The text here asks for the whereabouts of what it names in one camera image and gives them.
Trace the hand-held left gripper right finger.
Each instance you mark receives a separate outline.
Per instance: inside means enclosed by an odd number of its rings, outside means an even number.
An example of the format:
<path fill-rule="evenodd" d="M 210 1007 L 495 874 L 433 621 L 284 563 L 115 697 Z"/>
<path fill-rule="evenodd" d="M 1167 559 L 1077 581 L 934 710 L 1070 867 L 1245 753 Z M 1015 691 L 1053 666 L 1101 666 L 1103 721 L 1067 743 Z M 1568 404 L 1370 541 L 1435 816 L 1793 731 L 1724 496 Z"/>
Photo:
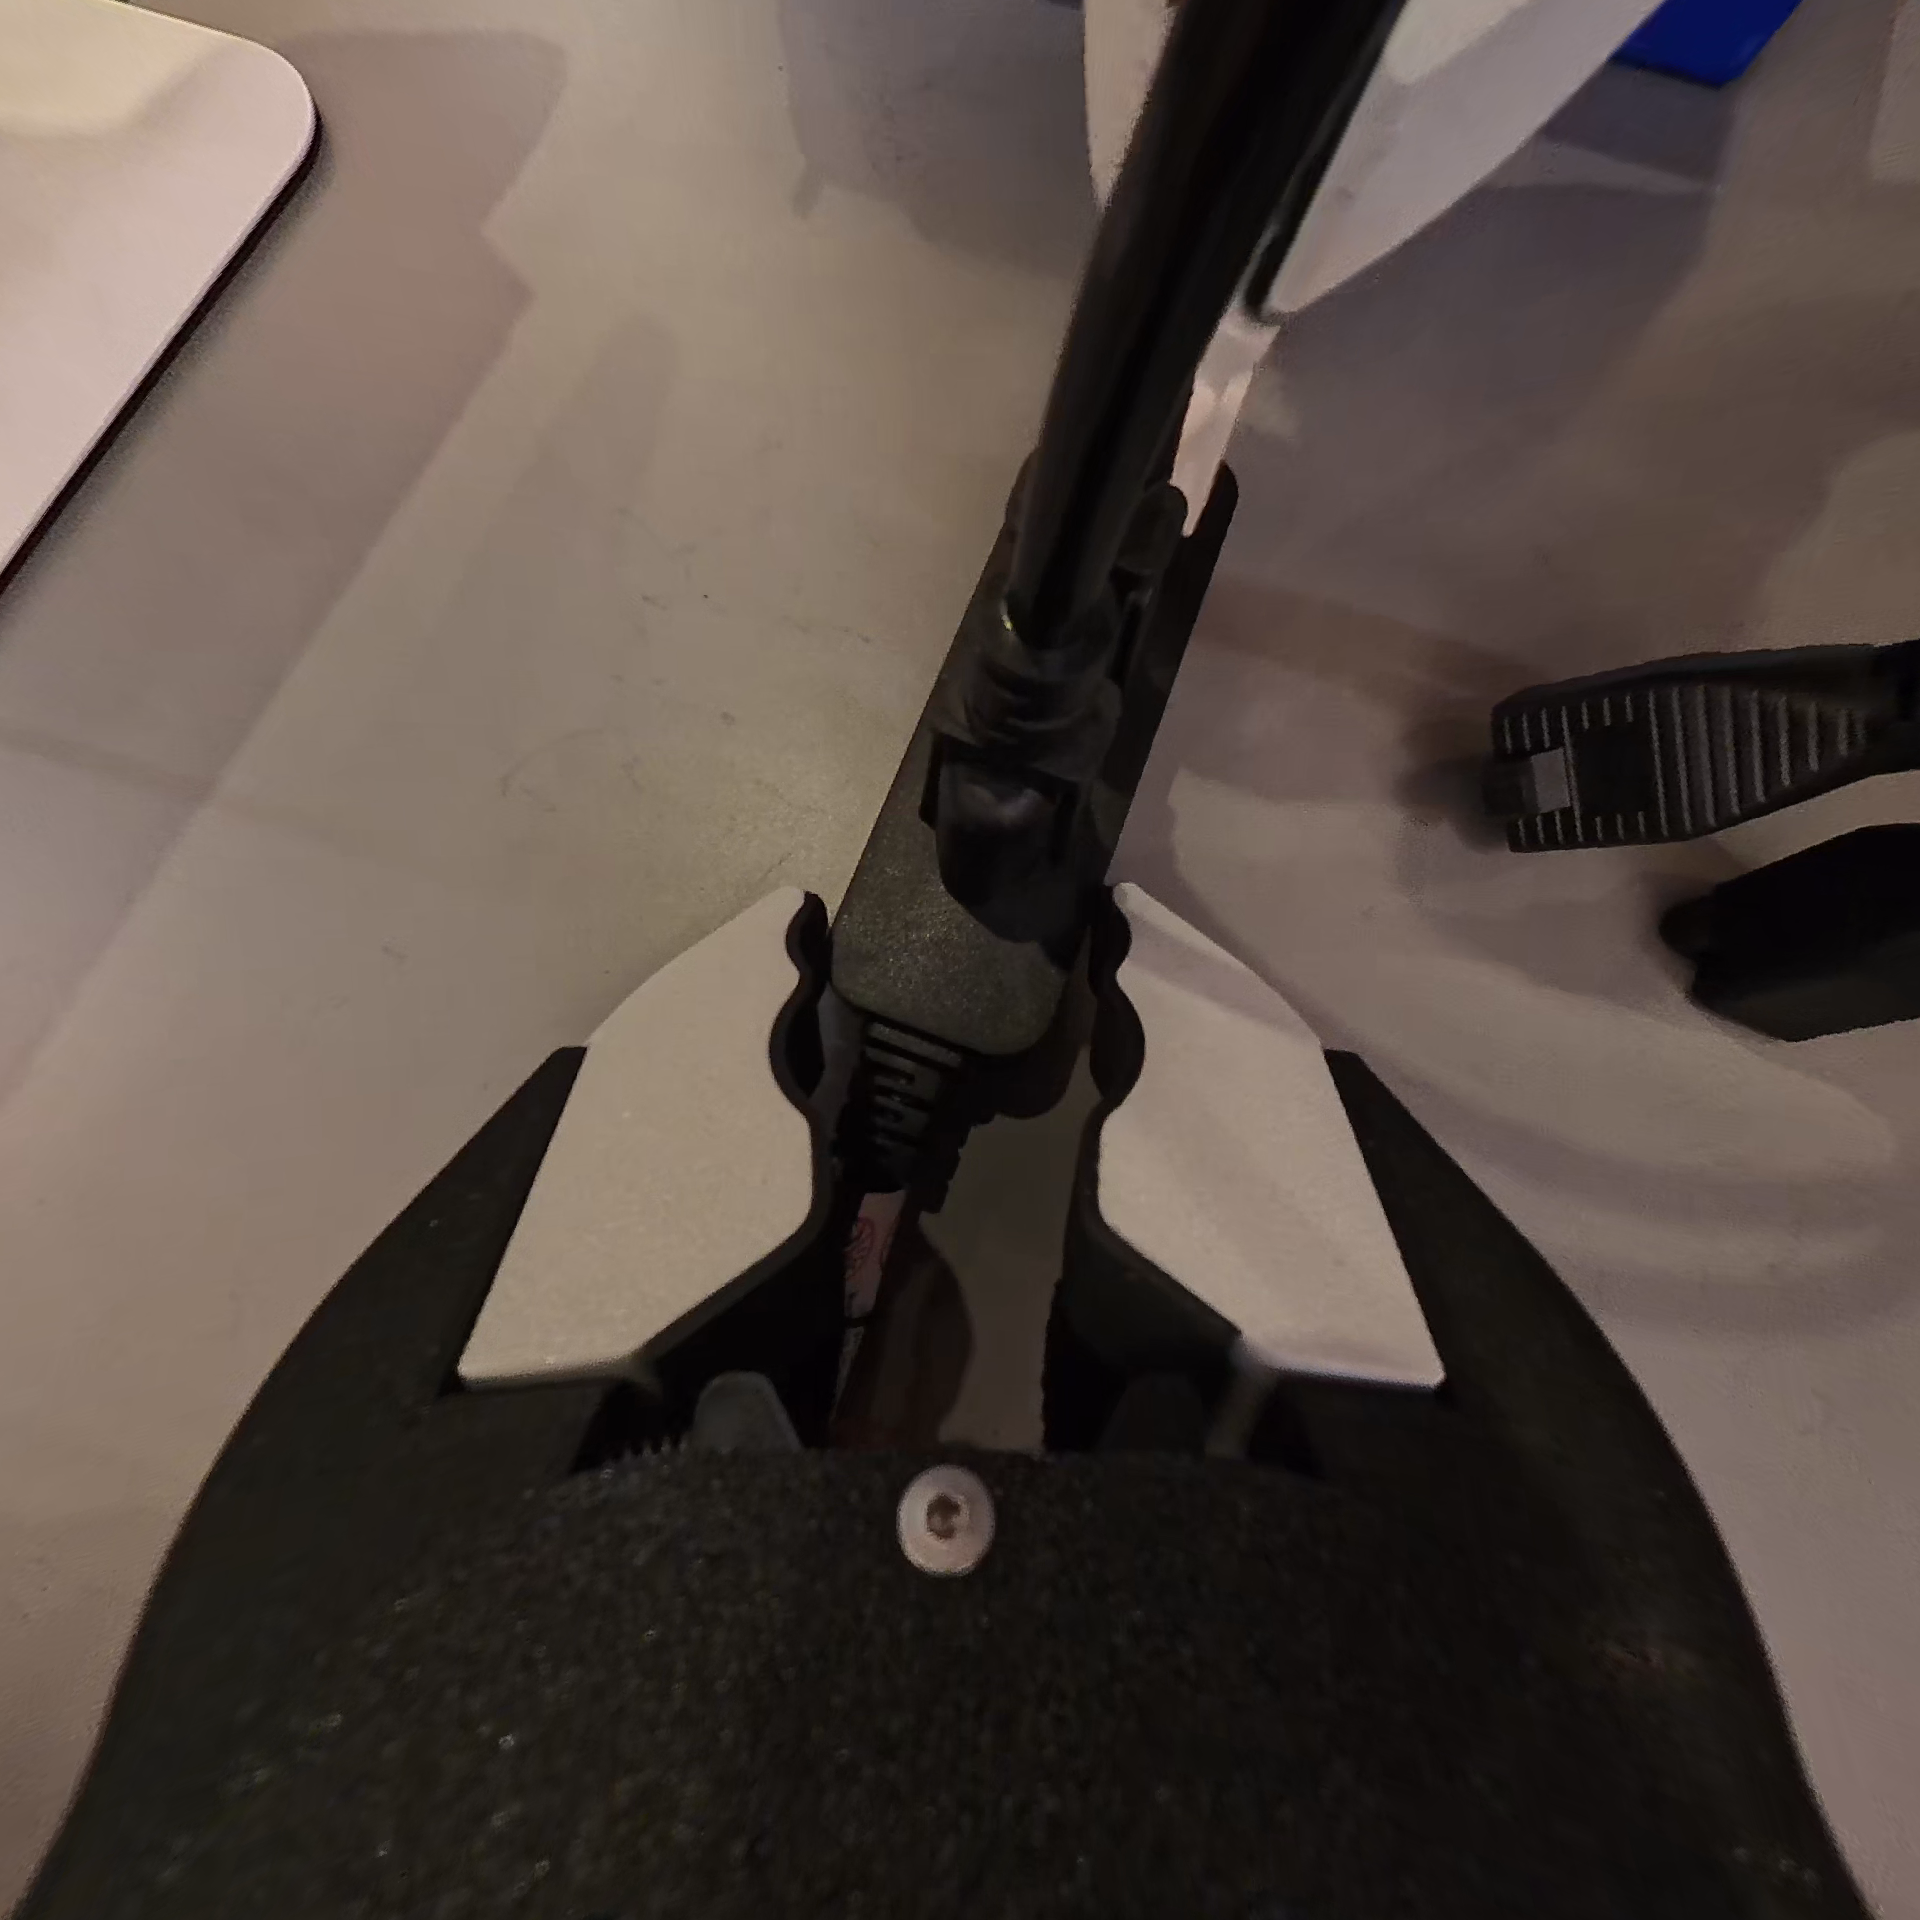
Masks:
<path fill-rule="evenodd" d="M 1097 1109 L 1057 1303 L 1101 1374 L 1431 1390 L 1443 1359 L 1310 1019 L 1133 879 L 1093 951 Z"/>

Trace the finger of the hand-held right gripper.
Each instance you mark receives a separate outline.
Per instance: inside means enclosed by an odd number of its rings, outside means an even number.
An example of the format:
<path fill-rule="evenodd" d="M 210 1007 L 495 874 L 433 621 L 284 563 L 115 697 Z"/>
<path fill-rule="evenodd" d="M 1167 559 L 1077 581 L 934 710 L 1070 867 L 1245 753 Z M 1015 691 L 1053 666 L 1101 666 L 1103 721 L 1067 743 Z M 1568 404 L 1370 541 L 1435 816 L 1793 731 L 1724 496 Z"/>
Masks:
<path fill-rule="evenodd" d="M 1178 7 L 1178 1 L 1081 6 L 1093 181 L 1118 180 Z"/>
<path fill-rule="evenodd" d="M 1405 1 L 1278 263 L 1257 263 L 1201 360 L 1183 494 L 1205 496 L 1280 324 L 1494 173 L 1637 31 L 1650 1 Z"/>

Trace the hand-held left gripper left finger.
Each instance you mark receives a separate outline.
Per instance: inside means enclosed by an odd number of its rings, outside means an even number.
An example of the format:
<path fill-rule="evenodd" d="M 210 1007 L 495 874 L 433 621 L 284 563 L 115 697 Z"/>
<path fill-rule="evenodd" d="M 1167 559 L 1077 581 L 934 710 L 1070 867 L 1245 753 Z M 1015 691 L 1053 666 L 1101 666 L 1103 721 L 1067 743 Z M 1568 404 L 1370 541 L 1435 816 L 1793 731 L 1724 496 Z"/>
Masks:
<path fill-rule="evenodd" d="M 460 1353 L 465 1389 L 637 1377 L 817 1211 L 825 906 L 754 900 L 591 1031 Z"/>

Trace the black power adapter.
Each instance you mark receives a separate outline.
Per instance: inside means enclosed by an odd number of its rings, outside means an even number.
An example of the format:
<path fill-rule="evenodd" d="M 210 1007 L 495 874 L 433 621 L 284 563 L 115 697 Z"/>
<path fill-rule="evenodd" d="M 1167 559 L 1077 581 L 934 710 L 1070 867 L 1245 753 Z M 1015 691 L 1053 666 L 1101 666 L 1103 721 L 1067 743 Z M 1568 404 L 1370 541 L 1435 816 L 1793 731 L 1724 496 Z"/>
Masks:
<path fill-rule="evenodd" d="M 985 640 L 1013 563 L 1013 529 L 1000 531 L 834 917 L 831 981 L 853 1007 L 978 1059 L 1013 1059 L 1044 1041 L 1235 511 L 1238 476 L 1221 466 L 1197 526 L 1178 539 L 1163 573 L 1134 581 L 1123 600 L 1118 721 L 1064 864 L 1023 903 L 971 909 L 940 876 L 928 813 L 934 740 L 958 713 L 964 670 Z"/>

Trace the grey desk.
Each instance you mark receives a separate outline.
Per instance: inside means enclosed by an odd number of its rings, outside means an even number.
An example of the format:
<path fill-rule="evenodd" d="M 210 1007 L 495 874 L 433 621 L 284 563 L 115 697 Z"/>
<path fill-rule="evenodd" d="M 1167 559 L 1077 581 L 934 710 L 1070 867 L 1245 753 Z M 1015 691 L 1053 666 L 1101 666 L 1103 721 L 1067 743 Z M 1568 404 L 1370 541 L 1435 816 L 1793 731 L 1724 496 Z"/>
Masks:
<path fill-rule="evenodd" d="M 1093 236 L 1070 1 L 193 1 L 274 231 L 4 589 L 4 1913 L 300 1323 L 564 1041 L 853 876 Z M 1120 874 L 1354 1047 L 1637 1367 L 1917 1913 L 1917 1027 L 1657 937 L 1917 816 L 1515 856 L 1491 706 L 1917 633 L 1917 6 L 1605 69 L 1291 321 Z"/>

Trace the blue plastic piece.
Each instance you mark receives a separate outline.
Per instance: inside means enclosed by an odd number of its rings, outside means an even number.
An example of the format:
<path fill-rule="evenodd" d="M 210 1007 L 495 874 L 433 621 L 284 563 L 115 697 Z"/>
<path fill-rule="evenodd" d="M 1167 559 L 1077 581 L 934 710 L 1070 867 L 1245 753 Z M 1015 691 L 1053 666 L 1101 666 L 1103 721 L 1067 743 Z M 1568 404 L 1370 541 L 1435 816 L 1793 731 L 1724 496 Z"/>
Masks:
<path fill-rule="evenodd" d="M 1784 21 L 1801 7 L 1784 1 L 1657 1 L 1615 63 L 1683 83 L 1724 87 L 1738 83 Z"/>

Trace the black rubber plug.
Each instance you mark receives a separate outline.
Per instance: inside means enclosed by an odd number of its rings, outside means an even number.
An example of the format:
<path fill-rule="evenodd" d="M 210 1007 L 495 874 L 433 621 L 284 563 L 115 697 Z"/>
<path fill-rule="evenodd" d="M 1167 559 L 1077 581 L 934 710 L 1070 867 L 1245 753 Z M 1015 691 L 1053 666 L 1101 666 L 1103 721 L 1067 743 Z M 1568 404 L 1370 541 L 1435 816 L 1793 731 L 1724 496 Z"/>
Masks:
<path fill-rule="evenodd" d="M 1917 826 L 1854 827 L 1660 917 L 1691 999 L 1770 1039 L 1917 1019 Z"/>

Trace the black ribbed power plug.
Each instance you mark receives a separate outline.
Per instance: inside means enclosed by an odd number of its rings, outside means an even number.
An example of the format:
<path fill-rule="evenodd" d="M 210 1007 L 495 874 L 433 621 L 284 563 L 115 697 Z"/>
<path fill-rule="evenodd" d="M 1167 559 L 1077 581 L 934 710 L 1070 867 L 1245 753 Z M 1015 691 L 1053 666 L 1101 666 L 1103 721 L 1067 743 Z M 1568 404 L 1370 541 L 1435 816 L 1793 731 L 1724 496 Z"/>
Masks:
<path fill-rule="evenodd" d="M 1513 851 L 1703 839 L 1917 767 L 1917 640 L 1687 654 L 1491 710 L 1484 809 Z"/>

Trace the white mat with dark edge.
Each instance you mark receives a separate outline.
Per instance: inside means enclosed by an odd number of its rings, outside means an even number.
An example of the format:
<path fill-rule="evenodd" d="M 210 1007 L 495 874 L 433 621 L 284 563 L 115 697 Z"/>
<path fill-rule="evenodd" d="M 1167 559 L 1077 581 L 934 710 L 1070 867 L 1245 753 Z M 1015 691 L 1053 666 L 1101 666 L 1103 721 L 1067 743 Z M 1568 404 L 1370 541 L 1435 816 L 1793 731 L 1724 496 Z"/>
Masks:
<path fill-rule="evenodd" d="M 135 1 L 4 6 L 4 567 L 61 511 L 300 177 L 264 41 Z"/>

